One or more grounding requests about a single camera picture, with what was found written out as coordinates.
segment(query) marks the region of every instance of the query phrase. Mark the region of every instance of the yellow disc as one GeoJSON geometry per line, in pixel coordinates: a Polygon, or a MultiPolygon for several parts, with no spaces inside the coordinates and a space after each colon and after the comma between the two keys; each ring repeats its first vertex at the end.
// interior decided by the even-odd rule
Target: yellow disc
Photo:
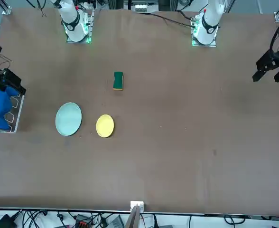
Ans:
{"type": "Polygon", "coordinates": [[[111,116],[101,115],[96,122],[96,131],[102,138],[109,137],[114,129],[114,121],[111,116]]]}

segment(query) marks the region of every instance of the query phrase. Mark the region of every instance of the green sponge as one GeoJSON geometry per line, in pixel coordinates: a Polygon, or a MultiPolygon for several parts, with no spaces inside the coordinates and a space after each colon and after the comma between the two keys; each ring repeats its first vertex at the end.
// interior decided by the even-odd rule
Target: green sponge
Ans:
{"type": "Polygon", "coordinates": [[[113,90],[122,90],[123,89],[123,80],[124,80],[123,72],[114,72],[113,90]]]}

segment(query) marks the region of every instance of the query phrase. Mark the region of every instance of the table surface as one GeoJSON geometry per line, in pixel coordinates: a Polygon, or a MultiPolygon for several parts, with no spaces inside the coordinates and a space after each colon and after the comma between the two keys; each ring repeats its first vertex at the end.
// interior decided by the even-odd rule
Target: table surface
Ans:
{"type": "MultiPolygon", "coordinates": [[[[0,206],[279,216],[279,84],[254,83],[273,15],[225,14],[217,48],[189,28],[127,10],[96,12],[92,44],[66,44],[56,9],[13,9],[2,54],[27,93],[16,134],[0,133],[0,206]],[[113,72],[124,90],[113,91],[113,72]],[[70,137],[66,102],[82,109],[70,137]],[[97,135],[110,114],[115,130],[97,135]]],[[[176,12],[163,16],[186,22],[176,12]]]]}

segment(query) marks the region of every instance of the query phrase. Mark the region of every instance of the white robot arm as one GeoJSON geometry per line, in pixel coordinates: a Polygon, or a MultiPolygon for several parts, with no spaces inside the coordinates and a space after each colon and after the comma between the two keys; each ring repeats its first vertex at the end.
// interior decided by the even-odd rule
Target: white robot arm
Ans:
{"type": "Polygon", "coordinates": [[[203,45],[211,44],[219,28],[218,24],[224,13],[223,0],[208,0],[204,12],[198,16],[199,24],[194,37],[203,45]]]}
{"type": "Polygon", "coordinates": [[[66,34],[73,42],[79,42],[88,35],[87,13],[80,9],[76,10],[73,0],[51,0],[51,2],[58,8],[66,34]]]}

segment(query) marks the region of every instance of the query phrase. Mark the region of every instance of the floor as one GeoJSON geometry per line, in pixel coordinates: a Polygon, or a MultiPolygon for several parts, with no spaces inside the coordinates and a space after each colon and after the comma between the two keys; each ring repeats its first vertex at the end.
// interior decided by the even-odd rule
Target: floor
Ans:
{"type": "MultiPolygon", "coordinates": [[[[17,211],[0,211],[0,219],[3,215],[8,214],[9,216],[12,216],[17,211]]],[[[67,212],[61,212],[60,214],[63,215],[63,223],[65,226],[70,228],[73,227],[75,224],[74,219],[67,213],[67,212]]],[[[81,213],[81,215],[90,217],[90,213],[81,213]]],[[[107,223],[111,223],[112,220],[114,220],[117,217],[117,214],[111,215],[107,219],[107,223]]],[[[143,218],[145,221],[145,224],[143,223],[142,219],[139,223],[139,228],[152,228],[154,226],[154,219],[152,215],[149,214],[143,214],[143,218]]],[[[232,225],[228,225],[225,223],[223,218],[211,218],[211,217],[195,217],[192,216],[191,223],[189,226],[189,216],[173,216],[173,215],[157,215],[157,222],[159,226],[165,226],[165,225],[172,225],[173,228],[206,228],[206,227],[213,227],[213,228],[233,228],[232,225]]],[[[22,228],[22,219],[23,216],[19,215],[15,223],[17,224],[17,228],[22,228]]],[[[121,214],[121,219],[124,224],[126,224],[128,215],[121,214]]],[[[242,219],[235,219],[235,222],[240,222],[242,219]]],[[[30,220],[28,223],[25,224],[24,227],[28,228],[30,223],[30,220]]],[[[36,219],[36,223],[39,226],[39,228],[57,228],[61,227],[62,223],[57,217],[57,212],[48,212],[46,216],[39,215],[36,219]]],[[[238,228],[279,228],[279,221],[268,221],[268,220],[255,220],[255,219],[247,219],[243,224],[237,225],[238,228]]]]}

